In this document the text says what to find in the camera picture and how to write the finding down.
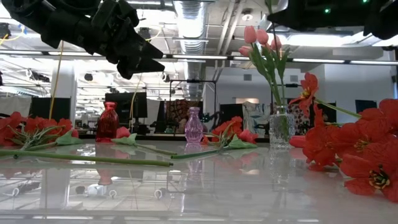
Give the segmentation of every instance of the computer screen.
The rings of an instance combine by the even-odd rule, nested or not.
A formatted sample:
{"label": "computer screen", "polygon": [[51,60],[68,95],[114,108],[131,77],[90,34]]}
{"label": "computer screen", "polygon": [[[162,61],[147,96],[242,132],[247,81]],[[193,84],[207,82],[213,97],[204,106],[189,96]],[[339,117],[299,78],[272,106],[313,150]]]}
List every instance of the computer screen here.
{"label": "computer screen", "polygon": [[[106,93],[105,101],[116,102],[116,113],[119,116],[120,126],[128,126],[130,119],[131,100],[134,93]],[[148,117],[147,93],[136,93],[132,107],[133,118]]]}

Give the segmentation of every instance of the glass vase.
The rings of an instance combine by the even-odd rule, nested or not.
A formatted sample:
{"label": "glass vase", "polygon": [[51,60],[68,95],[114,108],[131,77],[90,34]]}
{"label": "glass vase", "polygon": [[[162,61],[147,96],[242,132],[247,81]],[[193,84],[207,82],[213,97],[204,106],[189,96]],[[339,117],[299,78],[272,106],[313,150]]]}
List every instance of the glass vase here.
{"label": "glass vase", "polygon": [[199,119],[200,108],[189,108],[190,117],[185,125],[185,138],[189,143],[199,143],[203,138],[203,126]]}
{"label": "glass vase", "polygon": [[105,111],[98,120],[96,142],[112,142],[119,128],[119,117],[115,112],[117,103],[104,102],[104,105]]}
{"label": "glass vase", "polygon": [[294,115],[287,113],[286,106],[276,106],[269,118],[269,143],[271,148],[289,148],[294,135]]}

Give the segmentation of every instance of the ceiling duct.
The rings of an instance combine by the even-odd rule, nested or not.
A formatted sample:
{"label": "ceiling duct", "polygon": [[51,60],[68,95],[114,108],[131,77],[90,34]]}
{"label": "ceiling duct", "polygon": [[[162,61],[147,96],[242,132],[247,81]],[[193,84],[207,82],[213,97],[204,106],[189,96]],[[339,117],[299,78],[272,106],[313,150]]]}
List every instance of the ceiling duct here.
{"label": "ceiling duct", "polygon": [[[174,5],[178,14],[178,33],[181,38],[184,38],[184,40],[180,41],[182,53],[203,55],[205,42],[200,41],[200,39],[205,37],[206,3],[200,1],[175,1]],[[204,72],[203,67],[204,63],[184,62],[185,79],[201,80],[203,78],[202,72]],[[202,89],[202,84],[199,91],[197,85],[187,84],[187,99],[200,99],[200,90]]]}
{"label": "ceiling duct", "polygon": [[[279,0],[279,2],[277,3],[276,9],[275,9],[275,7],[272,7],[272,9],[273,9],[272,13],[276,13],[276,12],[286,9],[288,2],[289,2],[289,0]],[[268,15],[264,15],[259,23],[259,28],[263,29],[265,31],[267,31],[271,27],[271,22],[268,21],[267,16]]]}

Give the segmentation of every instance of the red vase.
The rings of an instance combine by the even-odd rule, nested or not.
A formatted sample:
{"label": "red vase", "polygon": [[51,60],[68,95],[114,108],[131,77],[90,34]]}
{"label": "red vase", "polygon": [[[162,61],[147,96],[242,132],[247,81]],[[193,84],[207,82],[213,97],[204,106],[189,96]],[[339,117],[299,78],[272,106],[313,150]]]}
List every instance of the red vase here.
{"label": "red vase", "polygon": [[112,142],[111,139],[116,138],[119,128],[119,117],[115,112],[117,103],[104,102],[105,111],[98,120],[96,142]]}

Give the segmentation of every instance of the purple vase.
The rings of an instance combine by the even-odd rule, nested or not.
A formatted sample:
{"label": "purple vase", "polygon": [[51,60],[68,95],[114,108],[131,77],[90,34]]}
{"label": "purple vase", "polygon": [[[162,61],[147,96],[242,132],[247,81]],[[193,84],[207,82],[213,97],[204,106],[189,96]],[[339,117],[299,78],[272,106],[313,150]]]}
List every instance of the purple vase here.
{"label": "purple vase", "polygon": [[199,119],[200,108],[189,108],[190,117],[185,125],[185,138],[189,143],[199,143],[203,138],[203,126]]}

